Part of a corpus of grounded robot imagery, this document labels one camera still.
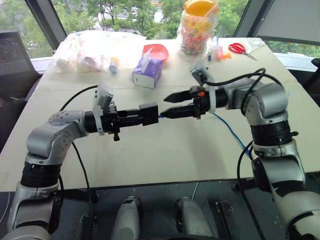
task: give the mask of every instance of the orange lid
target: orange lid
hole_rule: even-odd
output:
[[[188,0],[184,3],[184,10],[189,15],[204,17],[215,5],[216,0]]]

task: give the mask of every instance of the robotic arm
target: robotic arm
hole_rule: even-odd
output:
[[[170,119],[200,119],[201,115],[214,112],[216,108],[243,107],[242,112],[251,128],[252,146],[258,156],[251,162],[257,186],[272,194],[290,239],[320,239],[320,195],[305,188],[304,169],[292,138],[298,133],[290,132],[284,88],[276,83],[259,82],[245,98],[255,80],[244,78],[220,88],[209,86],[205,89],[204,83],[213,82],[208,69],[196,65],[191,73],[200,86],[172,93],[164,100],[171,103],[193,100],[193,103],[171,107],[160,115]]]
[[[111,102],[113,93],[101,83],[94,95],[93,111],[60,111],[31,132],[21,181],[7,222],[3,240],[49,240],[59,225],[58,177],[67,151],[75,139],[89,133],[114,134],[120,128],[158,123],[158,106],[148,103],[139,109],[118,111]]]

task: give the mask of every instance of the black robot arm segment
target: black robot arm segment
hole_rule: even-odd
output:
[[[128,109],[117,111],[113,102],[107,109],[103,110],[100,116],[103,131],[108,134],[114,134],[114,140],[120,140],[118,133],[120,128],[130,127],[142,124],[147,126],[159,122],[158,105],[155,102],[139,105],[139,109]],[[97,126],[94,113],[85,112],[84,128],[88,133],[96,133]]]
[[[224,88],[215,90],[216,107],[225,107],[228,103],[228,96]],[[193,100],[193,103],[186,106],[174,106],[161,112],[163,118],[178,119],[186,117],[201,118],[210,110],[210,93],[202,86],[193,86],[189,91],[175,92],[167,96],[164,101],[180,103]]]

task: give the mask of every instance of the blue cable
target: blue cable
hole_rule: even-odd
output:
[[[233,131],[233,129],[231,128],[231,126],[222,118],[220,117],[218,114],[213,113],[213,115],[215,115],[218,119],[220,119],[230,130],[231,134],[235,137],[235,139],[237,139],[237,141],[239,142],[239,144],[241,145],[242,149],[245,149],[246,146],[244,145],[244,143],[240,140],[240,138],[238,137],[238,135]]]

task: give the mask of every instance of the white table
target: white table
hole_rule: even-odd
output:
[[[221,38],[219,42],[227,50],[230,43],[239,41],[239,38]],[[173,106],[163,101],[167,95],[197,85],[189,71],[196,60],[183,57],[178,52],[176,41],[152,40],[148,43],[163,44],[170,54],[156,89],[134,85],[132,70],[111,75],[108,72],[62,74],[48,69],[0,155],[0,191],[14,191],[21,179],[29,133],[44,124],[51,114],[57,112],[79,90],[105,80],[114,88],[114,101],[118,110],[138,108],[139,104],[155,101],[161,112]],[[291,130],[299,132],[295,139],[304,170],[319,171],[320,162],[315,160],[320,136],[318,106],[268,47],[263,46],[252,55],[258,61],[233,54],[232,59],[208,63],[209,70],[216,82],[261,67],[279,79],[288,92]],[[83,93],[67,109],[91,111],[93,94],[94,90]],[[245,144],[252,139],[250,126],[239,110],[221,108],[216,113],[231,125]],[[212,114],[207,113],[201,120],[192,117],[160,119],[159,124],[125,127],[120,131],[118,142],[114,142],[110,135],[99,136],[97,133],[75,141],[92,187],[236,178],[237,161],[242,149],[227,127]],[[86,186],[72,148],[67,153],[61,175],[66,189]],[[241,176],[253,176],[247,157],[241,167]]]

